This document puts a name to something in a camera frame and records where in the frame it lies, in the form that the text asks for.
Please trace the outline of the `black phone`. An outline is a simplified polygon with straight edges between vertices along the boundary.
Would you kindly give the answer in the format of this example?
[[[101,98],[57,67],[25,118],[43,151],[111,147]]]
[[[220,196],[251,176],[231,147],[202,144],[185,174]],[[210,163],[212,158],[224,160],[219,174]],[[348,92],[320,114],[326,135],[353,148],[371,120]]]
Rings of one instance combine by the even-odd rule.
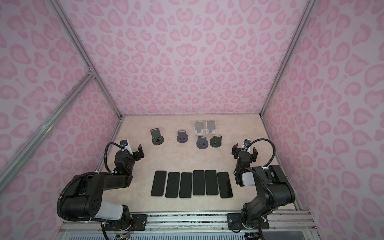
[[[193,195],[203,196],[206,193],[205,186],[205,171],[194,170],[193,171]]]
[[[228,172],[219,172],[217,173],[219,192],[222,199],[232,198],[233,191],[230,181],[230,176]]]
[[[218,178],[216,170],[205,170],[206,194],[217,196],[219,194]]]

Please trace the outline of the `purple phone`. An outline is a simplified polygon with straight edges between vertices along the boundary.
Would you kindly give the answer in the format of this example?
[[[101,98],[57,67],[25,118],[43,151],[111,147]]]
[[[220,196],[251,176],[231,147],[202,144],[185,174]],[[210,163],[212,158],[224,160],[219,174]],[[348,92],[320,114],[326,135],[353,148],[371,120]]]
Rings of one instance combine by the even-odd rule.
[[[161,197],[164,195],[164,189],[166,184],[166,171],[156,171],[153,180],[153,186],[151,190],[152,197]]]

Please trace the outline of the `blue phone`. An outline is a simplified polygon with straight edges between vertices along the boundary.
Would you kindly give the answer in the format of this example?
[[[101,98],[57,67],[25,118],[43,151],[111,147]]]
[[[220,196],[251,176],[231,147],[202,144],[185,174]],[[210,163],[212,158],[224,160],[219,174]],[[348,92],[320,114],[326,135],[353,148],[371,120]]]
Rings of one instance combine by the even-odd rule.
[[[169,172],[167,179],[166,198],[177,198],[179,196],[179,183],[181,174]]]

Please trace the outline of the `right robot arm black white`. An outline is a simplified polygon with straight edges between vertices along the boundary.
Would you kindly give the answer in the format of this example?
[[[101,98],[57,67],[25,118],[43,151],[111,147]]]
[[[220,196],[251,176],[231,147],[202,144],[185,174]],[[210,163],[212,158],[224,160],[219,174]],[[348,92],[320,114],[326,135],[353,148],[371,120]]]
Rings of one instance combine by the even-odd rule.
[[[256,162],[256,149],[250,153],[246,147],[232,147],[237,160],[234,170],[236,184],[241,187],[256,187],[256,197],[241,209],[241,227],[254,229],[267,221],[267,215],[292,204],[296,200],[293,187],[279,165],[251,167]]]

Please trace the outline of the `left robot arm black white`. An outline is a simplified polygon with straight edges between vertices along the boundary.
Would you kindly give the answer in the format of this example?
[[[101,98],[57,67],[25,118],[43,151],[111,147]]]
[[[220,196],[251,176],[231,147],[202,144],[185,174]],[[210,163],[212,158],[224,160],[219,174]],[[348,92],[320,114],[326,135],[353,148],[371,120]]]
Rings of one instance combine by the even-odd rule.
[[[108,203],[105,191],[123,189],[131,185],[133,168],[144,158],[142,146],[133,152],[128,141],[117,145],[115,169],[105,173],[89,172],[76,175],[64,187],[57,201],[57,214],[70,222],[99,222],[103,231],[132,231],[135,221],[126,205]]]

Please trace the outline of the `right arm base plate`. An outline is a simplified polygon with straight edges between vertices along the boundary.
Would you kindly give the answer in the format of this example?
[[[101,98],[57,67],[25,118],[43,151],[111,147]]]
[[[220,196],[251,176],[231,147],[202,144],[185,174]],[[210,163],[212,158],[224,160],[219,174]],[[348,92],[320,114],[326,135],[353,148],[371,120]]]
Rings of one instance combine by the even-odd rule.
[[[228,229],[233,231],[238,231],[239,229],[246,230],[246,228],[243,226],[243,220],[241,213],[228,213],[227,216],[227,224]],[[269,230],[270,225],[267,216],[265,216],[261,222],[261,227],[263,230]]]

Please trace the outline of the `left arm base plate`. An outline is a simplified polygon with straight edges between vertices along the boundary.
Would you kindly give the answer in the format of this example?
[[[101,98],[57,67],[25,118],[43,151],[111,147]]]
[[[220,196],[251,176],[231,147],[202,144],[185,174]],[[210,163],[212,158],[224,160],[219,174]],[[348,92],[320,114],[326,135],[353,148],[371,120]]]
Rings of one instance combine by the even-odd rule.
[[[138,214],[123,216],[120,220],[107,221],[106,232],[129,232],[144,231],[147,224],[148,215]]]

